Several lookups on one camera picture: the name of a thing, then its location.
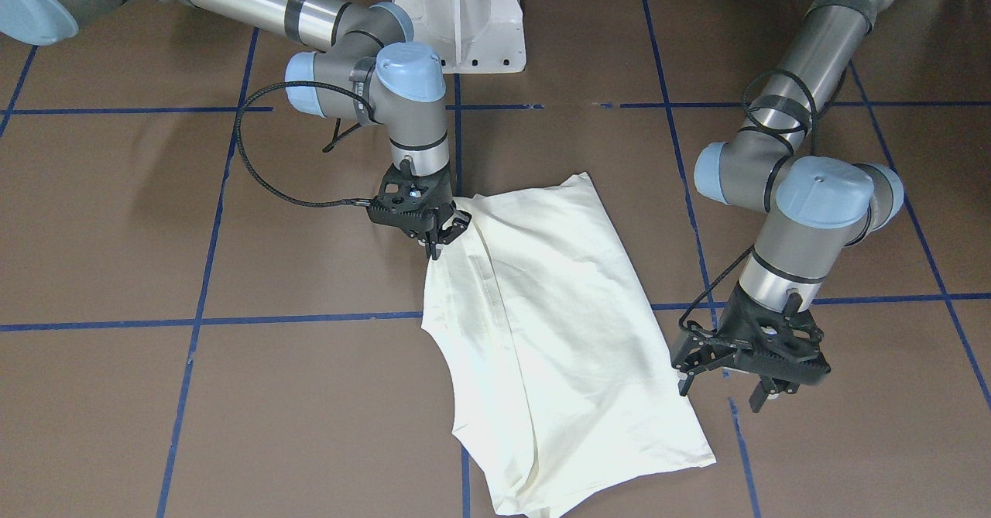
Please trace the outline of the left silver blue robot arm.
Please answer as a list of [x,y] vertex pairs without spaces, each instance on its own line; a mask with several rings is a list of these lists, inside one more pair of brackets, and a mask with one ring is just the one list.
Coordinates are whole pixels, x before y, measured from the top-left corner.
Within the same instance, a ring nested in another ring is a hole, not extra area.
[[702,196],[761,212],[755,242],[726,273],[739,271],[712,328],[691,320],[723,275],[679,318],[683,341],[672,359],[686,395],[716,369],[751,373],[753,412],[783,393],[831,373],[825,334],[814,318],[818,293],[839,254],[910,210],[889,164],[850,164],[824,156],[821,120],[835,101],[861,42],[896,0],[814,0],[778,66],[754,77],[740,104],[744,120],[726,142],[705,147],[694,167]]

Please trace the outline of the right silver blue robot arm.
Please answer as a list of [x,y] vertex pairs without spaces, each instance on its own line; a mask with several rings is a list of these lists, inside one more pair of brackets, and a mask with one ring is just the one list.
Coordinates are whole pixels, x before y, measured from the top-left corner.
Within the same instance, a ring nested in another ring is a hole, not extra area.
[[[2,0],[2,32],[34,46],[74,37],[94,20],[135,0]],[[354,198],[375,224],[417,240],[430,259],[470,225],[452,196],[445,81],[432,46],[414,41],[412,21],[392,2],[344,0],[153,0],[222,15],[304,46],[282,83],[308,115],[351,120],[353,129],[385,127],[392,165],[372,198]]]

